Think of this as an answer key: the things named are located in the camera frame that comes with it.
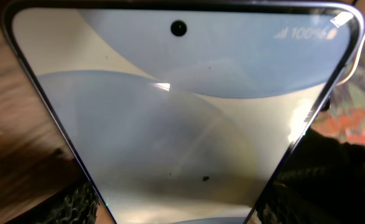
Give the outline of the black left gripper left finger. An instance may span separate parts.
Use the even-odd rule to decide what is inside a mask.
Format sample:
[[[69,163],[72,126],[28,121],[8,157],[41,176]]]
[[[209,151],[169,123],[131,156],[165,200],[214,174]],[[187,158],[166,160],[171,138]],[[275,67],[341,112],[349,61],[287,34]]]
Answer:
[[[95,224],[98,205],[91,183],[80,180],[7,224]]]

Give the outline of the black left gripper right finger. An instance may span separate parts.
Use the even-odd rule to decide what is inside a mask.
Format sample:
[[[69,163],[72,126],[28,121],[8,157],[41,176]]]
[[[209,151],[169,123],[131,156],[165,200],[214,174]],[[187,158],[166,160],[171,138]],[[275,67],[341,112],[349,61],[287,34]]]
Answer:
[[[256,212],[261,223],[365,223],[365,145],[309,129]]]

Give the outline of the blue Galaxy smartphone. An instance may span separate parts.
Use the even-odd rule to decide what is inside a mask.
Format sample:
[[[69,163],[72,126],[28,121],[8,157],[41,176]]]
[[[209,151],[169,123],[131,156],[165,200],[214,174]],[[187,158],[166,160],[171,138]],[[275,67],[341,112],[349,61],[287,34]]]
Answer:
[[[114,223],[244,223],[364,34],[320,1],[9,1],[0,25]]]

